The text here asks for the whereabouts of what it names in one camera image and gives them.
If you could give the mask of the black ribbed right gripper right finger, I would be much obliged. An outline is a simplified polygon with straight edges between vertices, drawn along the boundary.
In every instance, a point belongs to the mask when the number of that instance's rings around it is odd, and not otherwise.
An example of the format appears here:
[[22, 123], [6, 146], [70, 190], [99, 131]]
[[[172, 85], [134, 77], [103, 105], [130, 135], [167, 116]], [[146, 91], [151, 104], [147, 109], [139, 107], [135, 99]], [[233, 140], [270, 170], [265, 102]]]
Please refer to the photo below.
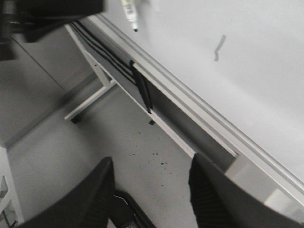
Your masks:
[[264, 205], [231, 181], [208, 157], [194, 155], [190, 202], [200, 228], [302, 228], [304, 225]]

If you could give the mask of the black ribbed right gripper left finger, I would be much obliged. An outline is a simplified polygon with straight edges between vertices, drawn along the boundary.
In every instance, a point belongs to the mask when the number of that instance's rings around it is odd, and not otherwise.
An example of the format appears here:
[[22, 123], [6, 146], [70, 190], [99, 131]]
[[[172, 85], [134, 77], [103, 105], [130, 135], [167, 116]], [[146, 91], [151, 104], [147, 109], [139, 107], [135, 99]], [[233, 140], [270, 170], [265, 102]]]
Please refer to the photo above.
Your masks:
[[105, 228], [114, 197], [114, 164], [105, 157], [65, 197], [20, 228]]

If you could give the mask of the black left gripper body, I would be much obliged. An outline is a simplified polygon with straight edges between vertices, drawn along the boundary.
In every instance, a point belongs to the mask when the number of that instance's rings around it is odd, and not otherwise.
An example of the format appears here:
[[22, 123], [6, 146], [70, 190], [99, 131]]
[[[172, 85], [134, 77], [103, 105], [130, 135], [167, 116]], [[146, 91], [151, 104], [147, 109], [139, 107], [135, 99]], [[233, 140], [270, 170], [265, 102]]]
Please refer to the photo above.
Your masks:
[[2, 0], [0, 2], [0, 60], [16, 58], [12, 34], [37, 42], [53, 30], [105, 9], [104, 0]]

